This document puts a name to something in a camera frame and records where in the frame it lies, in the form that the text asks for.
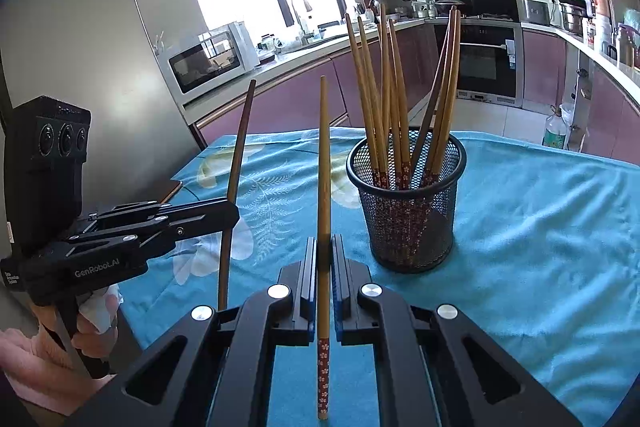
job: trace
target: microwave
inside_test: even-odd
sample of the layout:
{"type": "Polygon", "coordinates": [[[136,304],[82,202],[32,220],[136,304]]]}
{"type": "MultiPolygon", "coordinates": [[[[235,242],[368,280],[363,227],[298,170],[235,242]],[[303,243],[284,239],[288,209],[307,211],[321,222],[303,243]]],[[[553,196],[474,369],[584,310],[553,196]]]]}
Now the microwave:
{"type": "Polygon", "coordinates": [[[185,105],[260,64],[243,22],[181,39],[158,57],[174,100],[185,105]]]}

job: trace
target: silver screw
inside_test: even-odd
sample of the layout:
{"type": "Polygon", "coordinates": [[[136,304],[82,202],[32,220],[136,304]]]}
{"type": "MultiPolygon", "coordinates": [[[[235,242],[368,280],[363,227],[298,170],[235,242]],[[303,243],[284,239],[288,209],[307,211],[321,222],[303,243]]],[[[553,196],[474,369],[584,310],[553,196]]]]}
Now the silver screw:
{"type": "Polygon", "coordinates": [[[451,304],[441,304],[438,306],[438,315],[443,319],[451,320],[458,316],[458,310],[451,304]]]}
{"type": "Polygon", "coordinates": [[[360,291],[367,297],[377,297],[382,293],[382,287],[374,282],[370,282],[360,288],[360,291]]]}
{"type": "Polygon", "coordinates": [[[191,318],[195,321],[206,321],[211,315],[213,310],[208,306],[196,306],[191,310],[191,318]]]}
{"type": "Polygon", "coordinates": [[[274,284],[269,286],[267,293],[272,299],[284,299],[289,295],[289,287],[284,284],[274,284]]]}

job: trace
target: mesh cup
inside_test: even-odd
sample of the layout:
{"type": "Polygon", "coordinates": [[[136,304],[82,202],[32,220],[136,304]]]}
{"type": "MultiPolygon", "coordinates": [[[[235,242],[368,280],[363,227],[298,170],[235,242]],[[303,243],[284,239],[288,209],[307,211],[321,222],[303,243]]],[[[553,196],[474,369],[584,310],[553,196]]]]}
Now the mesh cup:
{"type": "MultiPolygon", "coordinates": [[[[419,128],[409,130],[413,150],[419,128]]],[[[382,266],[401,273],[430,270],[444,261],[453,245],[453,218],[458,179],[466,167],[462,143],[449,136],[438,181],[420,188],[431,131],[422,148],[409,190],[373,185],[367,140],[356,144],[347,157],[347,175],[360,194],[373,257],[382,266]]],[[[393,140],[389,140],[389,186],[394,187],[393,140]]]]}

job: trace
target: kitchen counter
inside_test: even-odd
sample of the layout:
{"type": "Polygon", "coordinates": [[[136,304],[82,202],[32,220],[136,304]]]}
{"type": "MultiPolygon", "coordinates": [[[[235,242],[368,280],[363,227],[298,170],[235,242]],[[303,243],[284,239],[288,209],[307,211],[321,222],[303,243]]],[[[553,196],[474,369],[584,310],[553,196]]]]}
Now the kitchen counter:
{"type": "Polygon", "coordinates": [[[616,83],[629,95],[629,97],[640,107],[640,71],[630,68],[625,64],[620,64],[616,60],[607,57],[593,48],[590,48],[584,41],[563,29],[555,26],[543,26],[540,24],[532,24],[523,22],[521,24],[524,30],[535,30],[539,32],[554,34],[564,39],[566,42],[578,48],[582,53],[587,55],[597,65],[599,65],[606,73],[615,80],[616,83]]]}
{"type": "MultiPolygon", "coordinates": [[[[404,30],[406,28],[412,28],[414,26],[424,24],[424,21],[425,19],[402,21],[396,23],[395,26],[396,30],[404,30]]],[[[365,33],[367,39],[372,39],[378,36],[378,30],[376,28],[366,30],[365,33]]],[[[231,102],[239,96],[244,95],[252,78],[255,78],[257,86],[260,86],[274,78],[304,66],[305,64],[328,57],[329,55],[335,54],[336,52],[348,47],[349,37],[344,36],[343,38],[318,44],[314,48],[299,50],[281,56],[276,55],[276,60],[269,62],[264,66],[260,66],[250,73],[239,76],[238,78],[223,84],[223,86],[212,89],[196,100],[186,104],[184,106],[185,120],[187,121],[187,124],[190,125],[204,116],[207,116],[212,111],[215,111],[217,108],[231,102]]]]}

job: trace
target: plastic bottle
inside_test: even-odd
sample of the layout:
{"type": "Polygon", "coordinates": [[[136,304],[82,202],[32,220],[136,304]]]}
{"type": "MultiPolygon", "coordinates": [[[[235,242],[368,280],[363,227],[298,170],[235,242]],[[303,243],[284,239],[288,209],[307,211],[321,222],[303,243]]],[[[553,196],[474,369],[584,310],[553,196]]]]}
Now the plastic bottle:
{"type": "Polygon", "coordinates": [[[554,110],[554,113],[545,121],[545,137],[542,139],[542,145],[556,149],[564,149],[567,127],[562,119],[560,108],[554,106],[551,106],[551,108],[554,110]]]}

